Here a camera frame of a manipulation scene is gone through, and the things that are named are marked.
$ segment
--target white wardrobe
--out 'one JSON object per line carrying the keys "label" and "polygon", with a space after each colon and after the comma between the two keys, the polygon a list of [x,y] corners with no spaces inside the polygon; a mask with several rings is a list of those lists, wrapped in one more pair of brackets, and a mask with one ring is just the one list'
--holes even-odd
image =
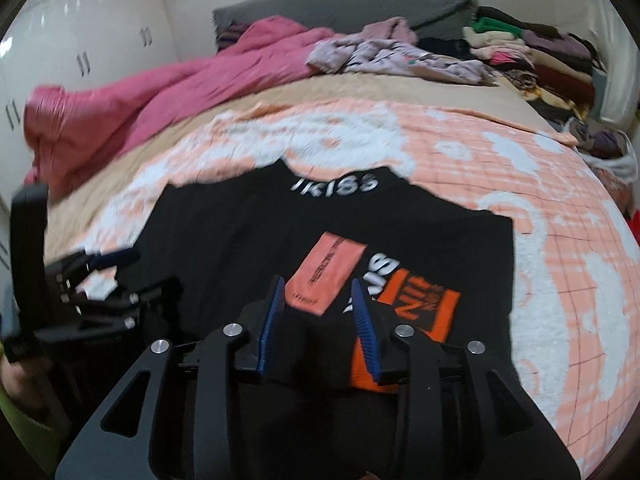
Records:
{"label": "white wardrobe", "polygon": [[98,88],[177,60],[163,0],[27,0],[0,47],[0,198],[31,165],[22,114],[38,85]]}

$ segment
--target person's hand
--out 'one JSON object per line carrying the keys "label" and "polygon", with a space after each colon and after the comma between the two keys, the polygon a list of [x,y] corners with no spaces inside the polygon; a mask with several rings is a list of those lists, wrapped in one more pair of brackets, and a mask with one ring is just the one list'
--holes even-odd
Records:
{"label": "person's hand", "polygon": [[28,415],[38,414],[46,406],[35,379],[49,372],[52,366],[53,363],[46,357],[10,363],[3,355],[0,362],[0,383],[18,408]]}

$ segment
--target red object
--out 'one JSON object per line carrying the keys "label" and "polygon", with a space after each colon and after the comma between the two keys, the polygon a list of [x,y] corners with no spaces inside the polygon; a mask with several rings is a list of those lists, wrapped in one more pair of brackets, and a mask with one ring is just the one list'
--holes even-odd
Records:
{"label": "red object", "polygon": [[596,91],[591,83],[585,83],[544,65],[536,65],[538,84],[561,97],[571,99],[577,105],[593,107]]}
{"label": "red object", "polygon": [[640,244],[640,211],[636,211],[631,217],[631,220],[627,220],[626,223],[629,225],[629,229],[631,229],[631,232],[634,234],[636,242]]}
{"label": "red object", "polygon": [[38,87],[24,109],[24,136],[35,153],[25,182],[46,182],[51,199],[62,199],[171,124],[317,73],[306,58],[317,41],[333,35],[328,28],[308,30],[271,16],[216,56],[148,70],[91,91]]}

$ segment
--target black gripper frame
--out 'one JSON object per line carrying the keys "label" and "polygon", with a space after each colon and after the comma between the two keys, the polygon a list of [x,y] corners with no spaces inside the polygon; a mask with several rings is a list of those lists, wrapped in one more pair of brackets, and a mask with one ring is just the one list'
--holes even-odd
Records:
{"label": "black gripper frame", "polygon": [[369,371],[381,386],[399,384],[394,458],[383,480],[580,479],[558,434],[490,348],[437,343],[366,290],[354,280],[354,314],[365,309],[370,319],[355,316],[358,336],[375,338],[378,349]]}
{"label": "black gripper frame", "polygon": [[[193,426],[194,480],[241,479],[232,384],[259,383],[268,371],[270,335],[284,308],[284,280],[276,276],[267,298],[244,307],[235,323],[197,343],[154,342],[127,371],[85,424],[60,463],[56,480],[160,480],[152,465],[153,439],[169,373],[197,375]],[[146,374],[140,420],[133,436],[109,430],[108,417]]]}
{"label": "black gripper frame", "polygon": [[139,259],[134,249],[107,254],[76,251],[44,266],[48,187],[24,186],[12,201],[10,245],[14,304],[5,305],[0,339],[10,362],[46,354],[54,362],[81,360],[101,341],[140,332],[145,313],[174,296],[175,278],[126,298],[90,300],[76,287],[96,270]]}

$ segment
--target gray blanket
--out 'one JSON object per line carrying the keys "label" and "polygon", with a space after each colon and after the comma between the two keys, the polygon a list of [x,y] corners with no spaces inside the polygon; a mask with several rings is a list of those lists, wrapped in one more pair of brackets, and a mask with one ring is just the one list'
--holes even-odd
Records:
{"label": "gray blanket", "polygon": [[353,34],[367,23],[403,16],[418,38],[459,40],[476,0],[247,0],[214,11],[218,33],[232,20],[254,22],[279,14],[307,27]]}

